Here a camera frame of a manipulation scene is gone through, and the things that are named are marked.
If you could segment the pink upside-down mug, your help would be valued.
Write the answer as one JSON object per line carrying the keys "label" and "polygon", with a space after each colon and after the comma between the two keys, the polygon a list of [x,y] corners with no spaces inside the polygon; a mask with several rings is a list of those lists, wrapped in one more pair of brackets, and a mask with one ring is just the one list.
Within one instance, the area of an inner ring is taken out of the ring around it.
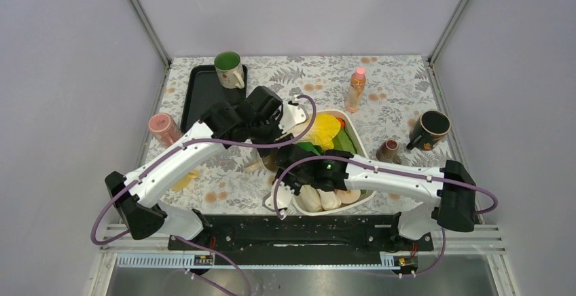
{"label": "pink upside-down mug", "polygon": [[147,127],[163,148],[170,147],[183,136],[173,117],[167,113],[153,115]]}

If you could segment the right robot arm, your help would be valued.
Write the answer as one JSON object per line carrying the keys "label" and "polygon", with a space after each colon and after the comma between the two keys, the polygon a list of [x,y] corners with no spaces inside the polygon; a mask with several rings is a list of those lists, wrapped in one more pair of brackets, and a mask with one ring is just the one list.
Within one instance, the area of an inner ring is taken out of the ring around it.
{"label": "right robot arm", "polygon": [[295,193],[309,185],[322,191],[391,193],[419,202],[416,208],[395,216],[389,239],[400,250],[433,230],[472,232],[475,228],[475,182],[454,160],[440,167],[410,167],[347,151],[316,155],[287,145],[277,151],[274,162],[279,168],[277,178]]}

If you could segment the beige teal upside-down mug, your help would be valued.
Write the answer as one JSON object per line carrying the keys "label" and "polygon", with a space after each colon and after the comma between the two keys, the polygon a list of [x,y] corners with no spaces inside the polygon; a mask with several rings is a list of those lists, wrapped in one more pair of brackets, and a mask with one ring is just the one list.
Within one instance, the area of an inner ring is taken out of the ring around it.
{"label": "beige teal upside-down mug", "polygon": [[272,153],[262,157],[258,152],[255,153],[255,157],[243,168],[243,172],[247,174],[252,174],[258,170],[266,169],[270,172],[276,173],[278,166],[275,163],[277,152]]}

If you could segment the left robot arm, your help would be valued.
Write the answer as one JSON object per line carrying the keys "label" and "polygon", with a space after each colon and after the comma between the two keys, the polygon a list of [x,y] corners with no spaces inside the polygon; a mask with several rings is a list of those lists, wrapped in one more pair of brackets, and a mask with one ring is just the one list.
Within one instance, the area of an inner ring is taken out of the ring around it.
{"label": "left robot arm", "polygon": [[206,247],[211,232],[192,210],[161,201],[162,196],[205,160],[234,146],[264,153],[290,145],[305,134],[290,130],[304,124],[309,131],[317,112],[307,113],[299,96],[283,101],[272,90],[256,87],[237,105],[210,106],[193,126],[152,161],[127,173],[112,172],[105,179],[111,196],[104,207],[114,207],[134,240],[155,233],[185,238],[195,249]]}

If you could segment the yellow mug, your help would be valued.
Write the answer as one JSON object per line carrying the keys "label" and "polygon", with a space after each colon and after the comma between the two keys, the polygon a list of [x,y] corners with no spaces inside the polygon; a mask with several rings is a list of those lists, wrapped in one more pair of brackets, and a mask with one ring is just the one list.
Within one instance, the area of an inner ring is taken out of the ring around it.
{"label": "yellow mug", "polygon": [[193,179],[197,179],[199,177],[199,172],[197,170],[192,170],[188,172],[184,177],[179,179],[172,187],[172,191],[181,191],[190,184]]}

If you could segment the beige floral mug green inside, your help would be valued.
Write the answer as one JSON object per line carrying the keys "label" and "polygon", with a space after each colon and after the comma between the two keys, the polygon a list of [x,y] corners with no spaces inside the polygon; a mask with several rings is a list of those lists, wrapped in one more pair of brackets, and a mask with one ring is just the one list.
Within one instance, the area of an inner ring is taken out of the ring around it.
{"label": "beige floral mug green inside", "polygon": [[227,89],[245,88],[245,72],[236,52],[222,52],[214,59],[220,84]]}

